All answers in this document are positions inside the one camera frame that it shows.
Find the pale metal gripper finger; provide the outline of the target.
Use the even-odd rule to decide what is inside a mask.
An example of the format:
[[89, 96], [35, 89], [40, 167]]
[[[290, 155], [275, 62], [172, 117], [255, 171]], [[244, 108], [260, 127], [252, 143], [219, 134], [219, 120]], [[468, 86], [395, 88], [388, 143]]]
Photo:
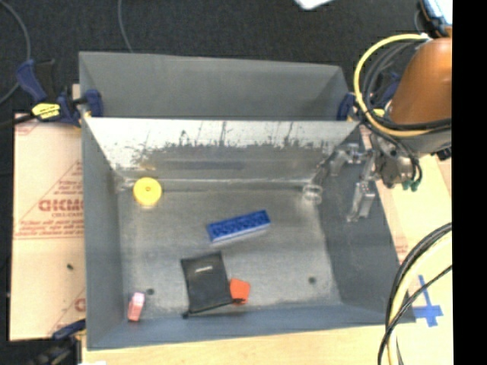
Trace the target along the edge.
[[352, 206], [346, 216], [346, 220], [348, 222], [356, 222], [359, 219], [367, 218], [375, 198], [376, 193], [372, 189], [371, 182], [357, 182], [352, 197]]
[[328, 173], [330, 176], [338, 176], [346, 164], [363, 164], [369, 156], [370, 151], [360, 149], [358, 144], [342, 144], [334, 150], [329, 159]]

